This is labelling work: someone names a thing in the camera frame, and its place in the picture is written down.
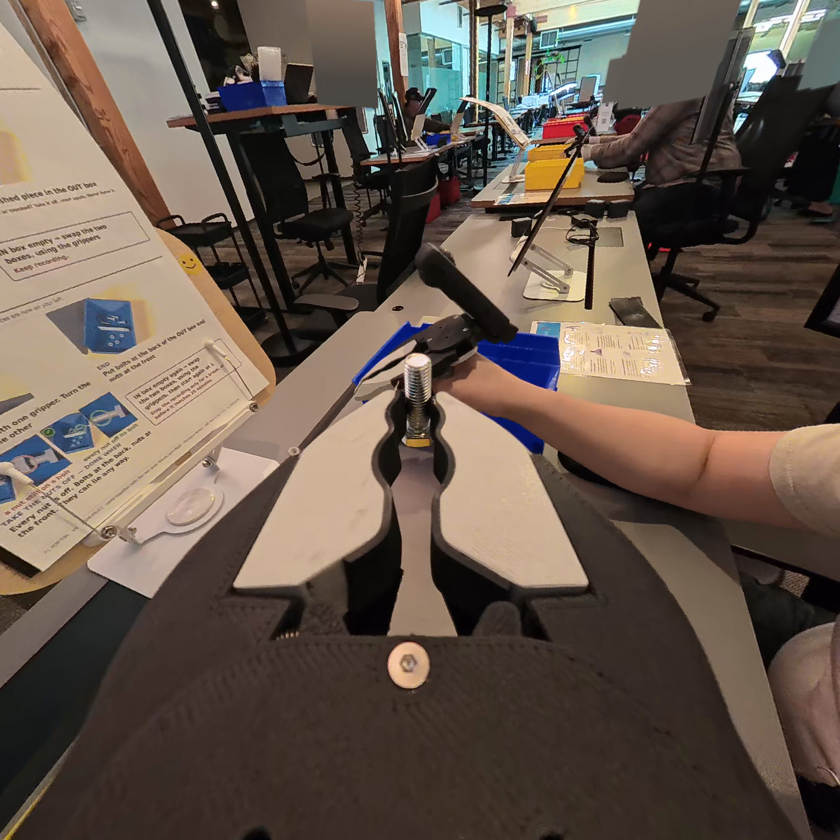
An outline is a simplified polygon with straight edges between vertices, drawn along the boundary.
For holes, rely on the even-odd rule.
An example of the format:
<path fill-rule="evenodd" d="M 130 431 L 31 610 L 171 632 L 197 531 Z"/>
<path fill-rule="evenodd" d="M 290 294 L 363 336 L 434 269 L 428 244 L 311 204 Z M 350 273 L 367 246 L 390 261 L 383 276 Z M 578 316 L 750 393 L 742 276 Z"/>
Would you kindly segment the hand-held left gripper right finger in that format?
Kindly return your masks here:
<path fill-rule="evenodd" d="M 444 548 L 513 595 L 584 592 L 588 578 L 529 450 L 450 394 L 436 405 Z"/>

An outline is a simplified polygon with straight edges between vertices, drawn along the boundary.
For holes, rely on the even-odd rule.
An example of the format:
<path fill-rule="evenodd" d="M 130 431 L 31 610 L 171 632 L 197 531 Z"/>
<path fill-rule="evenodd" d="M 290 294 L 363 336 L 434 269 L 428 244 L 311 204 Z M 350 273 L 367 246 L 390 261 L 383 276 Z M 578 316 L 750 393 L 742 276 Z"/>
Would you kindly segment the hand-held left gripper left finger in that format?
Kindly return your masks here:
<path fill-rule="evenodd" d="M 403 396 L 382 392 L 324 430 L 297 458 L 237 577 L 249 594 L 302 594 L 378 545 L 402 463 Z"/>

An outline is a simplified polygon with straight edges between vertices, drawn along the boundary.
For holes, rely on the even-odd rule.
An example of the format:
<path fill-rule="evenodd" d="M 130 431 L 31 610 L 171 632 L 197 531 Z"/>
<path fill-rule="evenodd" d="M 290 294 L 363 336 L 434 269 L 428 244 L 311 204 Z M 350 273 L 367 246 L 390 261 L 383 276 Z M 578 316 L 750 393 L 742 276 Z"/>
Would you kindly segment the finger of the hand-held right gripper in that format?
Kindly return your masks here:
<path fill-rule="evenodd" d="M 405 364 L 412 355 L 422 354 L 433 362 L 429 339 L 415 339 L 397 348 L 371 369 L 372 382 L 396 382 L 403 379 Z"/>
<path fill-rule="evenodd" d="M 389 369 L 372 371 L 367 375 L 354 390 L 354 400 L 366 403 L 379 394 L 392 392 L 403 388 L 404 369 Z"/>

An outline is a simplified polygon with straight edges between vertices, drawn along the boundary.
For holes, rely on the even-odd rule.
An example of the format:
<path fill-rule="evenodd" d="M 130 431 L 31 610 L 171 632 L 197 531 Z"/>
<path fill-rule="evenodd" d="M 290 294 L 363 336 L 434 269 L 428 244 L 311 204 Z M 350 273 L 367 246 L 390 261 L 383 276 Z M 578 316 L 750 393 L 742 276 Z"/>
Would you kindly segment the steel hex bolt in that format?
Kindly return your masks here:
<path fill-rule="evenodd" d="M 432 361 L 423 353 L 411 353 L 404 362 L 403 393 L 406 407 L 405 444 L 410 448 L 431 445 L 428 406 L 433 394 Z"/>

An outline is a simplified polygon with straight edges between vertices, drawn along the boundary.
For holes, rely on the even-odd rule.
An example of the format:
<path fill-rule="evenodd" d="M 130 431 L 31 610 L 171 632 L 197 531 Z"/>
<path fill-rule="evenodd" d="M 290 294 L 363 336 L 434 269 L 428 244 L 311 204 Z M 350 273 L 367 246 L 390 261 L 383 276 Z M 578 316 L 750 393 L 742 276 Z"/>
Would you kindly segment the person's right hand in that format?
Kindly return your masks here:
<path fill-rule="evenodd" d="M 529 383 L 477 353 L 433 381 L 435 394 L 449 394 L 492 417 L 509 417 L 528 395 L 529 388 Z"/>

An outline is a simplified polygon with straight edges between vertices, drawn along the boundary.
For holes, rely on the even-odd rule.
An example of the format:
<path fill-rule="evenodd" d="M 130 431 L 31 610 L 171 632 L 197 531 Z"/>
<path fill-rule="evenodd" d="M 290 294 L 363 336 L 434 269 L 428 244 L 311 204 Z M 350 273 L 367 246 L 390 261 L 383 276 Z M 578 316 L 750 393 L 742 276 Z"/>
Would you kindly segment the white tablet stand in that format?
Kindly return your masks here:
<path fill-rule="evenodd" d="M 520 267 L 528 270 L 522 297 L 529 301 L 583 302 L 586 273 L 539 245 L 520 253 Z"/>

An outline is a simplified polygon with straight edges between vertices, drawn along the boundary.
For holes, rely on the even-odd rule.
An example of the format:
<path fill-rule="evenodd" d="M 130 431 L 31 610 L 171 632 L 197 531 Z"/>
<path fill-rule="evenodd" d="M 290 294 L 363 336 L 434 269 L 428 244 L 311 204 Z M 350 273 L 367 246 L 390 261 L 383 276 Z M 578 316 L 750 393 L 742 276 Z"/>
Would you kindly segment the black high-back office chair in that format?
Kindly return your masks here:
<path fill-rule="evenodd" d="M 299 337 L 325 341 L 353 315 L 378 309 L 410 276 L 437 188 L 438 166 L 433 159 L 394 173 L 392 209 L 376 281 L 353 283 L 338 294 L 302 296 L 298 306 L 304 310 L 305 318 L 297 329 Z"/>

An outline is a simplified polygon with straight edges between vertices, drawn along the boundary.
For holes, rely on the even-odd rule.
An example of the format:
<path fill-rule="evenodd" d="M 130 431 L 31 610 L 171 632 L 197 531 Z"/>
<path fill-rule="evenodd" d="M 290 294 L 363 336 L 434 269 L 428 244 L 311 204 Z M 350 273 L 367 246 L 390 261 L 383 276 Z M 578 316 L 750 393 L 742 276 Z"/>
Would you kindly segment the red container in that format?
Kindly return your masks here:
<path fill-rule="evenodd" d="M 426 216 L 426 225 L 436 220 L 447 207 L 457 204 L 460 199 L 460 180 L 458 176 L 441 177 L 437 181 L 436 191 L 430 201 Z"/>

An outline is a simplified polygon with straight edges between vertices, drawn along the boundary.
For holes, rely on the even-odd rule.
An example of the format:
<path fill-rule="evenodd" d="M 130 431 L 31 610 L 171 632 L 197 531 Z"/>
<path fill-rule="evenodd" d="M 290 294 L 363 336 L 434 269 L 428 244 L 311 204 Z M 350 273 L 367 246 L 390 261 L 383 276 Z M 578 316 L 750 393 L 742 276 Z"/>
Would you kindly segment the white stand base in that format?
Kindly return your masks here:
<path fill-rule="evenodd" d="M 279 466 L 222 448 L 215 465 L 194 467 L 88 561 L 89 571 L 147 598 L 212 526 Z"/>

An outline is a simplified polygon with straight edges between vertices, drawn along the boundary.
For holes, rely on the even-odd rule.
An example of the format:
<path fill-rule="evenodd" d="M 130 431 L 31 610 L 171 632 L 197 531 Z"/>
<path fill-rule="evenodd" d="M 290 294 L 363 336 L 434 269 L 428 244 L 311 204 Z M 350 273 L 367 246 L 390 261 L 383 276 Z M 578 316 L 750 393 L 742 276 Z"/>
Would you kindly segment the black tablet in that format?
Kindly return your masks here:
<path fill-rule="evenodd" d="M 569 179 L 570 173 L 575 167 L 576 163 L 581 160 L 582 149 L 586 142 L 589 139 L 589 132 L 583 131 L 580 127 L 576 127 L 574 129 L 575 133 L 575 140 L 571 144 L 572 152 L 566 152 L 566 157 L 568 158 L 568 162 L 566 163 L 564 169 L 561 172 L 560 178 L 557 181 L 554 189 L 552 190 L 548 201 L 543 207 L 541 214 L 537 217 L 535 225 L 532 227 L 531 233 L 526 237 L 525 242 L 519 248 L 516 258 L 511 263 L 511 267 L 508 271 L 508 276 L 512 275 L 514 271 L 518 270 L 518 268 L 522 265 L 525 260 L 526 255 L 528 254 L 531 246 L 534 244 L 534 241 L 539 234 L 541 227 L 543 226 L 544 222 L 548 219 L 551 215 L 554 205 L 557 203 L 558 198 L 566 182 Z"/>

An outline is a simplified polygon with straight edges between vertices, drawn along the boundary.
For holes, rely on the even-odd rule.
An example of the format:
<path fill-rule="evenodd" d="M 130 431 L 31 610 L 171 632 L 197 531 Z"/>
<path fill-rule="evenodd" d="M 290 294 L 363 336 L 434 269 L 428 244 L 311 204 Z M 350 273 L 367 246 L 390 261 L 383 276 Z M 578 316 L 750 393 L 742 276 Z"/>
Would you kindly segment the black rolling cart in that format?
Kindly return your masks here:
<path fill-rule="evenodd" d="M 226 293 L 245 326 L 254 331 L 267 321 L 249 265 L 239 246 L 233 222 L 216 213 L 198 222 L 180 214 L 160 218 L 156 227 L 177 238 L 201 261 L 217 288 Z"/>

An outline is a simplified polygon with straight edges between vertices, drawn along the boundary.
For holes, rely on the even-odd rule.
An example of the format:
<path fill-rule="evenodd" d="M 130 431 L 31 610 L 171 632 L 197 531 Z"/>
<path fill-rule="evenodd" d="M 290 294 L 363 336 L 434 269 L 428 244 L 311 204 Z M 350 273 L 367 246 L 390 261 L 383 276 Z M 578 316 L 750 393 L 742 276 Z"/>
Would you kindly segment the black stand pole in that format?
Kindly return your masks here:
<path fill-rule="evenodd" d="M 234 220 L 236 221 L 239 233 L 242 235 L 245 242 L 248 255 L 253 261 L 259 283 L 265 293 L 271 313 L 276 321 L 277 332 L 270 335 L 261 344 L 261 347 L 276 368 L 288 369 L 296 366 L 307 359 L 311 352 L 316 348 L 316 345 L 311 341 L 295 337 L 286 324 L 266 266 L 259 254 L 256 241 L 251 233 L 248 221 L 246 220 L 245 212 L 238 200 L 234 183 L 229 176 L 223 156 L 209 126 L 201 102 L 199 101 L 198 94 L 193 85 L 193 79 L 190 76 L 180 47 L 177 44 L 175 34 L 172 30 L 172 25 L 164 10 L 163 3 L 161 1 L 148 1 L 147 5 L 150 9 L 154 24 L 161 36 L 165 51 L 170 59 L 177 80 L 179 81 L 182 91 L 185 94 L 185 98 L 195 121 L 196 128 L 202 137 L 206 152 L 212 163 L 213 169 L 215 170 L 219 184 L 222 187 L 227 203 L 233 212 Z"/>

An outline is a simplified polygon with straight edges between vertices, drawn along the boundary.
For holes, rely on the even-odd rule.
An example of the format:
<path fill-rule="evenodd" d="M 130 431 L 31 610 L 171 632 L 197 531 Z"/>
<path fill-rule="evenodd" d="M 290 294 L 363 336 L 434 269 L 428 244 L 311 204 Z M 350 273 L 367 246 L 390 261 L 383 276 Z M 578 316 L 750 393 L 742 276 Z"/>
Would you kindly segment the wooden high desk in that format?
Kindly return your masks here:
<path fill-rule="evenodd" d="M 206 115 L 204 111 L 199 112 L 199 116 L 205 119 L 212 134 L 222 134 L 227 137 L 287 311 L 290 311 L 293 307 L 296 294 L 281 257 L 272 224 L 266 214 L 263 196 L 245 153 L 242 137 L 245 133 L 252 133 L 257 130 L 276 132 L 286 139 L 319 135 L 328 168 L 328 183 L 332 188 L 333 201 L 338 207 L 345 208 L 340 170 L 333 149 L 332 133 L 345 126 L 350 111 L 349 107 L 306 103 L 291 106 L 268 106 L 236 112 L 216 112 L 209 115 Z"/>

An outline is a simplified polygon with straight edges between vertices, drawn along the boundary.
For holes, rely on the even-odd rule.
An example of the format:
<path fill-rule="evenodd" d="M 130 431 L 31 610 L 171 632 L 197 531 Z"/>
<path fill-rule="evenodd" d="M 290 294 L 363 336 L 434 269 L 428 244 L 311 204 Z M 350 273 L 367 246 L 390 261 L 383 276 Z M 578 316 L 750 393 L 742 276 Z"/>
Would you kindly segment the printed instruction sheet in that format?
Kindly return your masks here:
<path fill-rule="evenodd" d="M 203 270 L 153 227 L 2 27 L 2 462 L 94 527 L 125 530 L 274 389 L 265 354 Z M 2 569 L 33 578 L 103 543 L 2 476 Z"/>

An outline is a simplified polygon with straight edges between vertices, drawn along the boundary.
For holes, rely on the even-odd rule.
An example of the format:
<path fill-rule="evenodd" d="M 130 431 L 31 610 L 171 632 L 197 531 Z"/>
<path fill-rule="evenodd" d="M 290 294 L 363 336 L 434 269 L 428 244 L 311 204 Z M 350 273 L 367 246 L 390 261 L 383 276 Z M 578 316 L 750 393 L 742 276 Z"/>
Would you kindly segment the wooden beam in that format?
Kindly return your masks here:
<path fill-rule="evenodd" d="M 22 1 L 24 21 L 56 68 L 93 139 L 152 223 L 170 211 L 65 2 Z"/>

